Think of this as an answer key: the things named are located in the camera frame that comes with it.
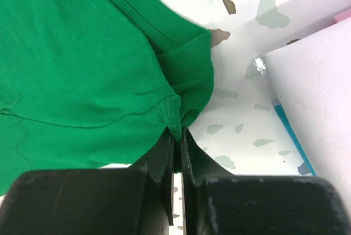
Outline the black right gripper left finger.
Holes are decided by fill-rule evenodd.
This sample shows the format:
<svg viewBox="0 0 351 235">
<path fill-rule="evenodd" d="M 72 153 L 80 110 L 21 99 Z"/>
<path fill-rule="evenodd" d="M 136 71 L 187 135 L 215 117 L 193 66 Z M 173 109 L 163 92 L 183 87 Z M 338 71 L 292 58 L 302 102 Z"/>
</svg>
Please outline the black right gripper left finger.
<svg viewBox="0 0 351 235">
<path fill-rule="evenodd" d="M 156 144 L 129 166 L 130 169 L 146 168 L 158 185 L 159 197 L 170 226 L 173 225 L 174 144 L 172 134 L 163 132 Z"/>
</svg>

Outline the green t-shirt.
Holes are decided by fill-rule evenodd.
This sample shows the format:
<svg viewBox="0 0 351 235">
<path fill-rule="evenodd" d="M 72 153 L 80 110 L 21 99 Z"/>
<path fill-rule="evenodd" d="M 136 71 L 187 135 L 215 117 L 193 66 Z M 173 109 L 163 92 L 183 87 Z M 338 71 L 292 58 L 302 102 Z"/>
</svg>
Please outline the green t-shirt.
<svg viewBox="0 0 351 235">
<path fill-rule="evenodd" d="M 30 170 L 133 163 L 213 87 L 210 32 L 160 0 L 1 0 L 1 195 Z"/>
</svg>

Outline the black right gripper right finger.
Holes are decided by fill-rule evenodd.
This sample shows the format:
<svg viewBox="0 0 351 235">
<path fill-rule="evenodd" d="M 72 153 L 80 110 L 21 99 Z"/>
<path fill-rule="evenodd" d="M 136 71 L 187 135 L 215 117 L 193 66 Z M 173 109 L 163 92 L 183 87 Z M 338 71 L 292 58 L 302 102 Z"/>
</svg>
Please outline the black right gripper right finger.
<svg viewBox="0 0 351 235">
<path fill-rule="evenodd" d="M 228 183 L 234 175 L 201 149 L 188 128 L 180 140 L 185 234 L 222 234 L 220 212 L 225 210 Z"/>
</svg>

